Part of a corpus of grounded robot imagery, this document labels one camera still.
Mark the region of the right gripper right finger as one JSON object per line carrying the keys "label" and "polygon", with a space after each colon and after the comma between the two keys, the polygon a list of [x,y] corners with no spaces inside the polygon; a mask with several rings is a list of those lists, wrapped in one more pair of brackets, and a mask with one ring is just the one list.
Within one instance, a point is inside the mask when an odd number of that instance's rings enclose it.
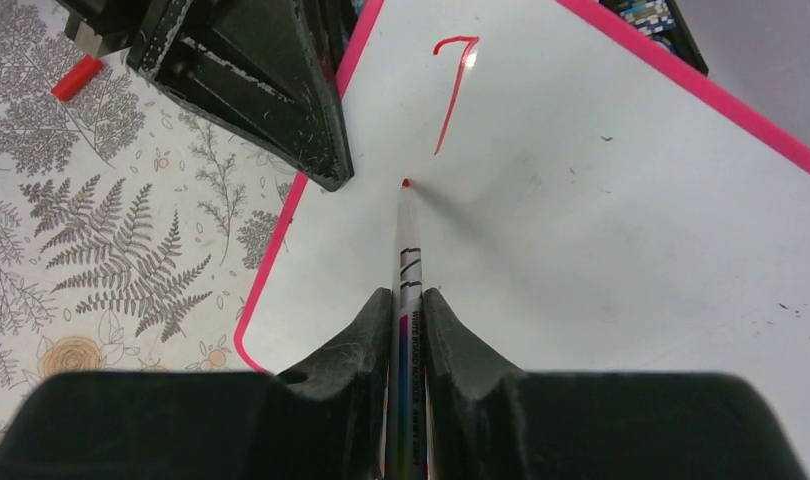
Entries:
{"label": "right gripper right finger", "polygon": [[435,479],[802,479],[765,400],[710,372],[536,372],[423,296]]}

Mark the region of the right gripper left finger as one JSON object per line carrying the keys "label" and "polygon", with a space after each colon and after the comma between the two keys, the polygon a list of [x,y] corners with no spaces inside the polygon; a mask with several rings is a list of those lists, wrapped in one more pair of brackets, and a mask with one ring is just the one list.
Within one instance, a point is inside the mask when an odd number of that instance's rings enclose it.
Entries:
{"label": "right gripper left finger", "polygon": [[392,294],[280,374],[73,372],[0,442],[0,479],[378,479]]}

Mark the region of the red whiteboard marker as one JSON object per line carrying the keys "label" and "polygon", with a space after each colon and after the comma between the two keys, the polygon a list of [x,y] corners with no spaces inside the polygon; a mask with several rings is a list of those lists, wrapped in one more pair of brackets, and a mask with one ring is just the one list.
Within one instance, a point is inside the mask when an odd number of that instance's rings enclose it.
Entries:
{"label": "red whiteboard marker", "polygon": [[414,190],[402,181],[395,237],[397,267],[387,404],[385,477],[425,479],[427,433],[422,333],[422,249]]}

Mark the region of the red marker cap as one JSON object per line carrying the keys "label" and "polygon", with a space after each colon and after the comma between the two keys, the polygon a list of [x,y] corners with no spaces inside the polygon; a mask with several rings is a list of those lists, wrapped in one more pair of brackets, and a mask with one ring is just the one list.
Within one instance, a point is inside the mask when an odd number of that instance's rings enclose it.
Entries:
{"label": "red marker cap", "polygon": [[85,55],[57,82],[51,94],[61,102],[68,102],[103,68],[101,59]]}

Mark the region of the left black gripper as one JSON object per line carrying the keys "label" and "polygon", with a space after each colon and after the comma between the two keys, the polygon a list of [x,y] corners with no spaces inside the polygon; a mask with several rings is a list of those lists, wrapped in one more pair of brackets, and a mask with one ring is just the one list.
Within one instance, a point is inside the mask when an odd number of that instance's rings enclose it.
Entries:
{"label": "left black gripper", "polygon": [[57,3],[68,13],[65,36],[83,54],[104,57],[132,45],[127,65],[184,109],[327,191],[353,176],[336,81],[354,29],[350,2]]}

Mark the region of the pink framed whiteboard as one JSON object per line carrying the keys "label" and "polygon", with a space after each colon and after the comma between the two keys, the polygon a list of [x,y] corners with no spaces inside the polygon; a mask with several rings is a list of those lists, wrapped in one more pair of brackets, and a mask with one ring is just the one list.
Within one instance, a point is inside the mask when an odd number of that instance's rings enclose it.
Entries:
{"label": "pink framed whiteboard", "polygon": [[338,75],[354,177],[296,176],[235,333],[278,372],[422,271],[532,369],[714,370],[810,473],[810,148],[593,1],[370,1]]}

